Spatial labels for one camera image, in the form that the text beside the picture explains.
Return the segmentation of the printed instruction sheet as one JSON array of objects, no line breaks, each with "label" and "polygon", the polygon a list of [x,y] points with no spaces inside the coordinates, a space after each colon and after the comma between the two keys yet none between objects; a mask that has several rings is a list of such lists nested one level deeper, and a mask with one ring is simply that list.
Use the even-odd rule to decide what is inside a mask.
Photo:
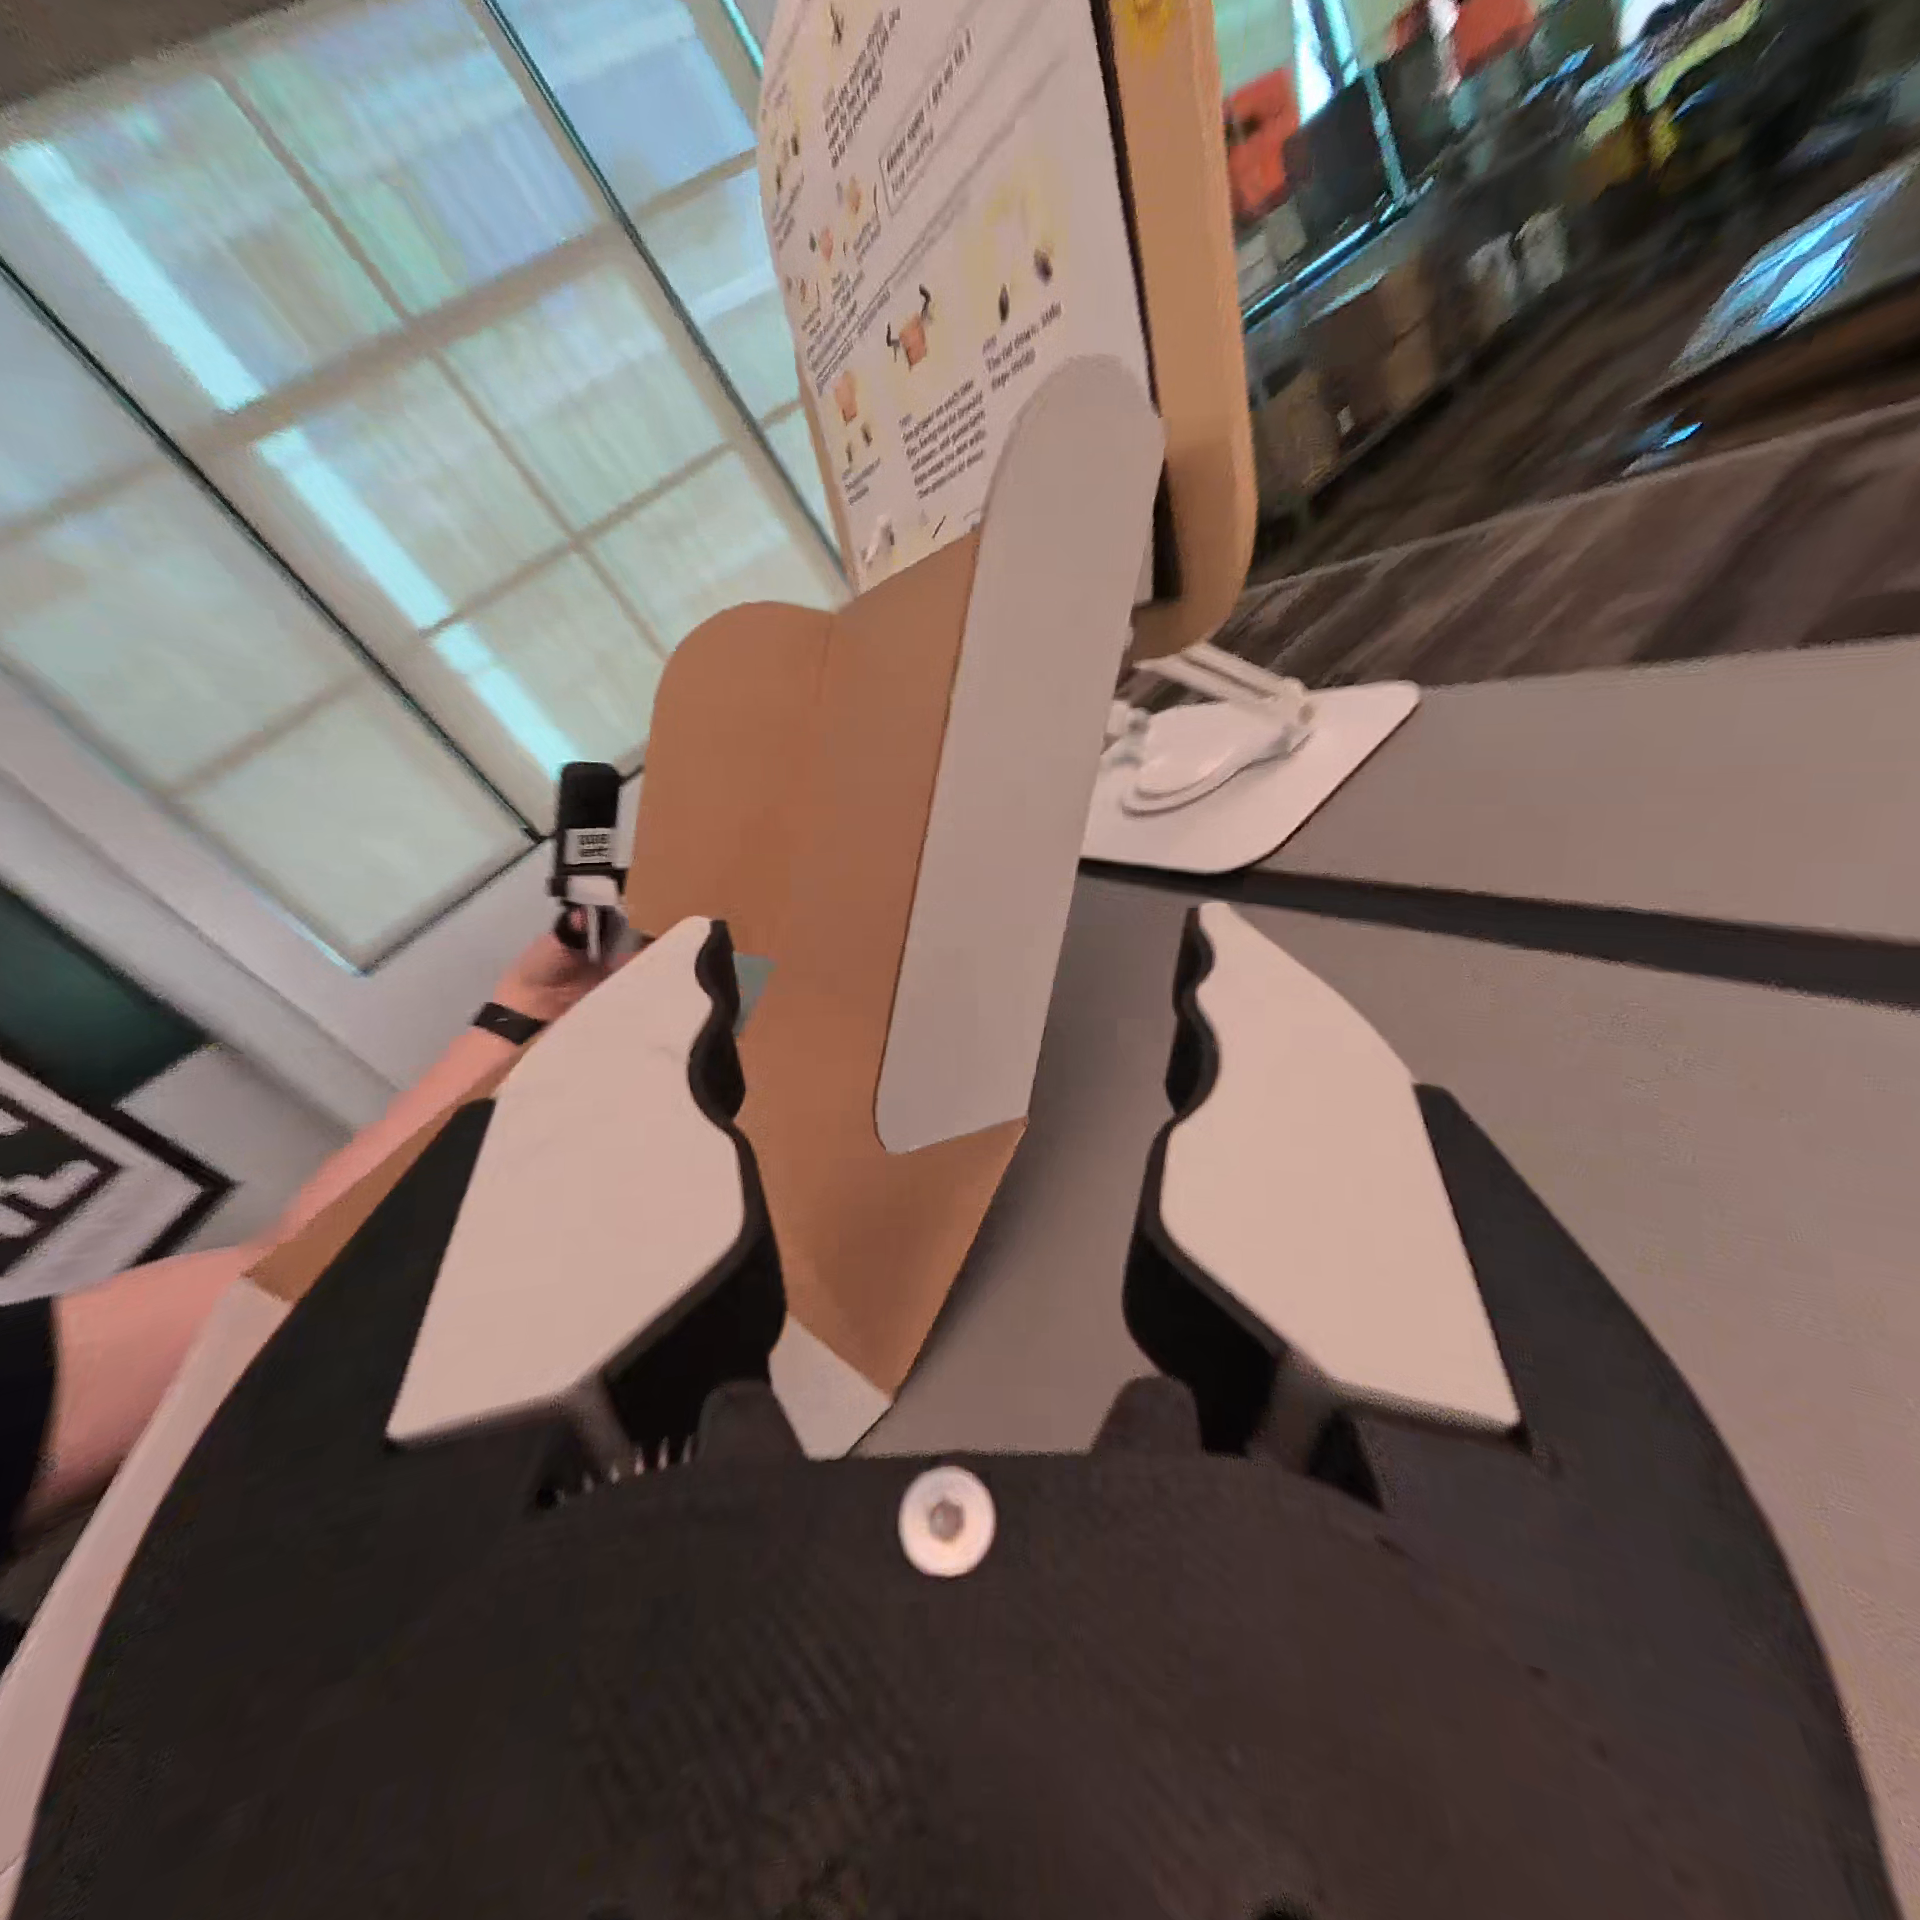
[{"label": "printed instruction sheet", "polygon": [[759,178],[854,592],[975,531],[1060,365],[1154,389],[1097,3],[777,3]]}]

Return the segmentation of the person's left hand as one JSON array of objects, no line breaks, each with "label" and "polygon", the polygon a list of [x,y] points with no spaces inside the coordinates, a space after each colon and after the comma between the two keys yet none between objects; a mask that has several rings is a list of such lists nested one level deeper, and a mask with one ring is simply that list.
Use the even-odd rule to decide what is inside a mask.
[{"label": "person's left hand", "polygon": [[610,946],[592,952],[584,942],[569,942],[562,923],[552,923],[494,984],[491,1002],[541,1026],[558,1023],[595,985],[624,968],[647,942],[655,942],[649,935],[621,929]]}]

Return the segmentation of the cluttered background shelving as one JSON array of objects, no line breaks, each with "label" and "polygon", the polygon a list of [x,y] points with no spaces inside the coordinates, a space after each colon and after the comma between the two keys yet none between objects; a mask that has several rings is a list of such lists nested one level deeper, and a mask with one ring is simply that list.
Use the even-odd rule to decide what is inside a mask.
[{"label": "cluttered background shelving", "polygon": [[1916,3],[1414,3],[1311,118],[1244,89],[1240,349],[1258,530],[1303,519],[1537,302],[1750,228],[1884,127]]}]

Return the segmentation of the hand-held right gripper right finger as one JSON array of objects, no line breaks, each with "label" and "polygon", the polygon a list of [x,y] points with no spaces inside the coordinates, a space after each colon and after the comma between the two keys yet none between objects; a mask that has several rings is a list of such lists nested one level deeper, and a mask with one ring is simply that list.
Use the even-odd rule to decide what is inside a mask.
[{"label": "hand-held right gripper right finger", "polygon": [[1189,912],[1172,1015],[1121,1308],[1202,1451],[1311,1455],[1335,1416],[1515,1439],[1518,1389],[1402,1054],[1229,905]]}]

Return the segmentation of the person's left forearm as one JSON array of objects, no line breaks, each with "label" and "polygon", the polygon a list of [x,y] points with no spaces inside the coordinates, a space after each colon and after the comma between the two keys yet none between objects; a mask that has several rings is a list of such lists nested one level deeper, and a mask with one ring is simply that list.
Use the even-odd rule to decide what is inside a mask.
[{"label": "person's left forearm", "polygon": [[150,1259],[53,1300],[60,1324],[57,1416],[23,1538],[108,1484],[179,1376],[207,1318],[258,1259],[317,1221],[433,1115],[515,1058],[514,1044],[474,1027],[461,1033],[446,1058],[331,1157],[282,1218],[252,1239]]}]

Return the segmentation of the instruction sheet on wooden stand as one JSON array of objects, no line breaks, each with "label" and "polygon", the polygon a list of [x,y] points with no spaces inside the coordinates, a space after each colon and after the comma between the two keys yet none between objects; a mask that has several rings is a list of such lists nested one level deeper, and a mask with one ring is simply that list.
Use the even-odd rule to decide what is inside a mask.
[{"label": "instruction sheet on wooden stand", "polygon": [[1211,641],[1247,579],[1255,451],[1229,158],[1205,3],[1097,3],[1149,390],[1104,355],[1024,409],[975,531],[860,592],[906,604],[958,547],[989,589],[989,678],[941,796],[938,848],[1085,854],[1229,876],[1285,848],[1421,705],[1421,690],[1306,693]]}]

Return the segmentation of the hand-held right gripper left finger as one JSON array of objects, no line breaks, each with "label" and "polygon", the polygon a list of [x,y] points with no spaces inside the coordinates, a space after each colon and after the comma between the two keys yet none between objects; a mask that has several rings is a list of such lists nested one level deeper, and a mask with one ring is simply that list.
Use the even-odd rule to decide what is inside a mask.
[{"label": "hand-held right gripper left finger", "polygon": [[719,1389],[770,1380],[783,1279],[735,1023],[732,929],[685,918],[499,1079],[396,1446],[556,1419],[592,1470],[680,1465]]}]

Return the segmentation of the black white marker sign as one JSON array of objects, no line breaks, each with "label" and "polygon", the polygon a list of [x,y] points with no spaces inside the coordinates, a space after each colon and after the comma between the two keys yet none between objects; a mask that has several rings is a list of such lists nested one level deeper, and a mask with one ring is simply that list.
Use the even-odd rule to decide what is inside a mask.
[{"label": "black white marker sign", "polygon": [[4,1060],[4,1307],[60,1300],[170,1257],[231,1179],[118,1106]]}]

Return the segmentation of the large paned window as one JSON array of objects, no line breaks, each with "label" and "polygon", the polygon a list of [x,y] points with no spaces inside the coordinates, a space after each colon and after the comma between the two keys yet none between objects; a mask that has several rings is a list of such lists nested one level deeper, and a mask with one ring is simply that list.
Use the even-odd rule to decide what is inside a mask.
[{"label": "large paned window", "polygon": [[4,3],[4,690],[337,964],[833,608],[750,3]]}]

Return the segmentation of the white cardboard mailer box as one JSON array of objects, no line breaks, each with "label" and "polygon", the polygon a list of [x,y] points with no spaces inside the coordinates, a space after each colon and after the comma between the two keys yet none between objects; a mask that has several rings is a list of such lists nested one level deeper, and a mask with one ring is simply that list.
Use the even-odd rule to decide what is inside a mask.
[{"label": "white cardboard mailer box", "polygon": [[[660,1465],[672,1500],[735,1459],[803,1470],[856,1398],[890,1407],[1027,1133],[1085,824],[933,844],[926,780],[955,796],[998,667],[993,592],[958,562],[900,581],[906,604],[723,610],[663,678],[629,923],[732,929],[737,1125],[783,1279],[770,1380],[710,1398],[694,1459]],[[524,1558],[562,1567],[562,1620],[642,1621],[637,1571],[572,1564],[642,1513],[615,1484],[645,1470],[592,1470],[556,1419],[389,1439],[487,1106],[533,1044],[212,1308],[26,1630],[4,1759],[61,1688],[81,1753],[289,1742],[309,1709],[421,1678],[440,1596]]]}]

